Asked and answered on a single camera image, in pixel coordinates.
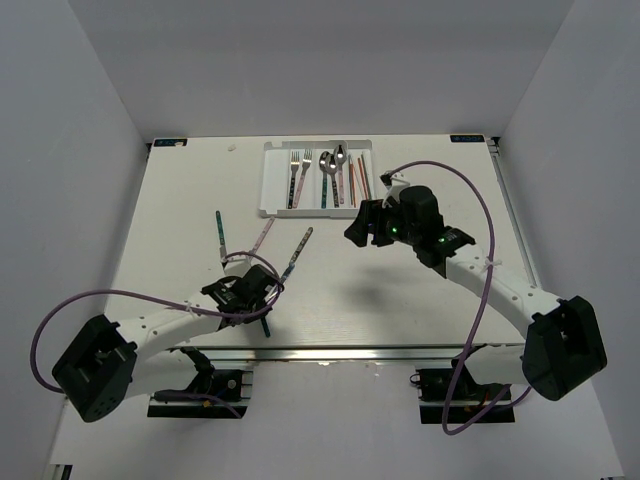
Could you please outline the pink handled spoon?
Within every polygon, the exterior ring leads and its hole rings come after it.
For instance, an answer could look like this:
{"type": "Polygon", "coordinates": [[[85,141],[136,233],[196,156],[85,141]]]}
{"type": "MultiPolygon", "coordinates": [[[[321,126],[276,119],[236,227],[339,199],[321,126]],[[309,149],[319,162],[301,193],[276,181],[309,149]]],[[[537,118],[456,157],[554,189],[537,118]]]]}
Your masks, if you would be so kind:
{"type": "Polygon", "coordinates": [[[338,197],[339,203],[344,204],[344,171],[343,165],[346,162],[346,148],[342,143],[339,143],[334,149],[334,159],[337,166],[338,177],[338,197]]]}

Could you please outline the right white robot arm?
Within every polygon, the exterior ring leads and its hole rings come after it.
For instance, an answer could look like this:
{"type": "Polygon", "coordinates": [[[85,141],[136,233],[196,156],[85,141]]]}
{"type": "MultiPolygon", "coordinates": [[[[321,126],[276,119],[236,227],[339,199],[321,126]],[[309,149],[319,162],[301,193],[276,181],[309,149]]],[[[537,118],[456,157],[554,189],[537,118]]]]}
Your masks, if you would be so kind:
{"type": "Polygon", "coordinates": [[[451,374],[453,390],[472,399],[489,384],[532,387],[557,401],[602,371],[608,363],[593,306],[541,290],[490,263],[475,240],[447,226],[438,202],[425,186],[403,189],[396,199],[360,205],[345,237],[358,247],[410,246],[420,263],[458,284],[502,315],[522,336],[521,346],[480,346],[451,374]]]}

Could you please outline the dark handled knife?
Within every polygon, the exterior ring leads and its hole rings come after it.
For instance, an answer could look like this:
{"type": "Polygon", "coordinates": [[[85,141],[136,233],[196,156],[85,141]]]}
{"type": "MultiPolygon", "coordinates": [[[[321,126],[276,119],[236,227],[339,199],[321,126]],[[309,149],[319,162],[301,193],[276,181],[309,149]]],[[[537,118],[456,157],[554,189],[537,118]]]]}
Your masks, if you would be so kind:
{"type": "Polygon", "coordinates": [[[301,255],[303,249],[305,248],[306,244],[308,243],[310,237],[312,236],[314,231],[313,227],[309,227],[305,234],[303,235],[303,237],[301,238],[300,242],[298,243],[296,249],[294,250],[293,254],[290,257],[288,266],[286,267],[286,269],[284,270],[283,274],[281,275],[281,283],[284,284],[286,282],[286,280],[288,279],[288,277],[291,275],[291,273],[293,272],[296,262],[299,258],[299,256],[301,255]]]}

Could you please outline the pink handled fork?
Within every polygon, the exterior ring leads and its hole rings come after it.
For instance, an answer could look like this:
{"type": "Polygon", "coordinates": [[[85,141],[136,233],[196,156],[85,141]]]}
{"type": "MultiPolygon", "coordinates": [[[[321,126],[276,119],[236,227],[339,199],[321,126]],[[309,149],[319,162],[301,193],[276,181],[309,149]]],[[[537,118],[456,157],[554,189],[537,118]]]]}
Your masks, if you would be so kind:
{"type": "Polygon", "coordinates": [[[292,207],[294,209],[296,209],[298,207],[298,205],[299,205],[299,201],[300,201],[300,197],[301,197],[301,194],[302,194],[304,182],[305,182],[305,179],[306,179],[306,174],[307,174],[307,171],[309,170],[309,168],[311,166],[312,158],[313,158],[313,151],[311,149],[305,149],[304,153],[303,153],[303,157],[302,157],[302,163],[301,163],[301,165],[302,165],[301,175],[300,175],[297,187],[296,187],[295,196],[294,196],[294,200],[293,200],[293,204],[292,204],[292,207]]]}

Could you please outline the green handled spoon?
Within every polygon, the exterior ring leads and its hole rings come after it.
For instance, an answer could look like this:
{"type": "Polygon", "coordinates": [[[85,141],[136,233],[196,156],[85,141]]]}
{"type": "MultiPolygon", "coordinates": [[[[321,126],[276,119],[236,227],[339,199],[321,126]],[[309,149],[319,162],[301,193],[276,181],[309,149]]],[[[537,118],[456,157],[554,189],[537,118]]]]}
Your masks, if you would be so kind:
{"type": "Polygon", "coordinates": [[[328,194],[328,175],[326,166],[330,157],[329,151],[323,151],[319,156],[319,169],[321,171],[322,185],[321,185],[321,208],[327,208],[327,194],[328,194]]]}

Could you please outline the green handled fork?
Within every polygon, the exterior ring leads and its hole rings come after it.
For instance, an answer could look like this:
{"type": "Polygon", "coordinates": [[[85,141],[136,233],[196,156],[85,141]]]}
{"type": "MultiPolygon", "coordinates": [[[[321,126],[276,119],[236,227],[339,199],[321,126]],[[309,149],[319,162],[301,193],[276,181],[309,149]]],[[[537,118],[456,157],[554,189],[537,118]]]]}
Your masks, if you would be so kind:
{"type": "Polygon", "coordinates": [[[266,338],[271,337],[271,330],[268,324],[267,316],[272,311],[271,303],[268,301],[265,306],[264,315],[260,318],[261,327],[266,338]]]}

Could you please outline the dark handled spoon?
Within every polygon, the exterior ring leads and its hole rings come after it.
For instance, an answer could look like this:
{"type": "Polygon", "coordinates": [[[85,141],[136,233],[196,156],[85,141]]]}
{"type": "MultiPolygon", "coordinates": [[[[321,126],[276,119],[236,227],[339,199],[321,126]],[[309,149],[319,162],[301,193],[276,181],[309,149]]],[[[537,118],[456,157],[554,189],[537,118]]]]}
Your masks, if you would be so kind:
{"type": "Polygon", "coordinates": [[[339,189],[336,181],[338,165],[333,154],[327,157],[325,169],[331,180],[333,204],[335,208],[338,208],[340,206],[339,189]]]}

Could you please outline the green handled knife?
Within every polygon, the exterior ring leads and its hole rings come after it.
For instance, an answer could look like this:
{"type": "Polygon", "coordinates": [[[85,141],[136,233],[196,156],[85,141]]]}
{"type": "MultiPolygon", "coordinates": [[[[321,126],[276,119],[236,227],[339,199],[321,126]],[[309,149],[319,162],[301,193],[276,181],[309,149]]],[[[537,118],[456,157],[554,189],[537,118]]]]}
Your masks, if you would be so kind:
{"type": "Polygon", "coordinates": [[[220,261],[222,264],[224,264],[225,258],[227,255],[227,248],[226,248],[226,238],[224,233],[224,225],[223,225],[222,215],[220,210],[216,210],[215,219],[216,219],[216,227],[217,227],[217,234],[218,234],[218,240],[219,240],[220,261]]]}

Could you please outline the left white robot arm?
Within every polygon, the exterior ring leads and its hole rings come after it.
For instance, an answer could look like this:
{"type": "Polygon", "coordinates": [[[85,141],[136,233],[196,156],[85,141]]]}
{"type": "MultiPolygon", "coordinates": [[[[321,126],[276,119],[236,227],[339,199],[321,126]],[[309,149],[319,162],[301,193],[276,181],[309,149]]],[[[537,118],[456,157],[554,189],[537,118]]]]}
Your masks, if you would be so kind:
{"type": "Polygon", "coordinates": [[[150,394],[161,402],[216,404],[233,417],[237,390],[230,376],[190,340],[266,318],[283,292],[282,279],[263,265],[227,276],[181,302],[140,319],[89,319],[52,369],[52,375],[86,423],[113,412],[124,400],[150,394]]]}

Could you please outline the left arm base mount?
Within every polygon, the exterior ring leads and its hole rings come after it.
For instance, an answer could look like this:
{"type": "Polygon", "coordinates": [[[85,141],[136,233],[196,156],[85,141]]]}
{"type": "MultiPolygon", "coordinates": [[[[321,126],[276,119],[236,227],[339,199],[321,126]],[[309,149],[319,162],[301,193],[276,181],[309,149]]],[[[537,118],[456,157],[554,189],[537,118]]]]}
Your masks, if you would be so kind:
{"type": "Polygon", "coordinates": [[[252,396],[253,367],[215,364],[203,351],[181,347],[168,352],[177,386],[164,384],[150,394],[148,418],[242,419],[252,396]]]}

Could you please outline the dark handled fork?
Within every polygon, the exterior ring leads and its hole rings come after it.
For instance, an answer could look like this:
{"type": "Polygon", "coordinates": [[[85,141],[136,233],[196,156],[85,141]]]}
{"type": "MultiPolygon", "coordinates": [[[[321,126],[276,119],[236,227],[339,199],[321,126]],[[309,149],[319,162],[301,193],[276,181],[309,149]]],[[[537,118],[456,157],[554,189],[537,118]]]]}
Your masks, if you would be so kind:
{"type": "Polygon", "coordinates": [[[298,150],[292,150],[290,156],[289,163],[289,189],[288,189],[288,199],[287,199],[287,208],[293,208],[294,195],[296,190],[296,177],[300,167],[300,152],[298,150]]]}

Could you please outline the pink handled knife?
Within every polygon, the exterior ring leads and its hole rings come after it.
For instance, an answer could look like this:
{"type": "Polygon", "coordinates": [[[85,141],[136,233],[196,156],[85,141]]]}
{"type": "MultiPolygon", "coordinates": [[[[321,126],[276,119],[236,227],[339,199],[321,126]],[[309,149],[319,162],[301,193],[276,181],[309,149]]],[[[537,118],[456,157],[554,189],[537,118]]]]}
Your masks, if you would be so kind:
{"type": "Polygon", "coordinates": [[[265,224],[265,226],[261,230],[258,238],[254,242],[253,247],[249,250],[250,253],[256,253],[259,250],[259,248],[261,247],[262,243],[264,242],[264,239],[266,238],[266,236],[268,235],[271,227],[273,226],[274,222],[275,222],[275,218],[273,216],[271,216],[267,220],[267,223],[265,224]]]}

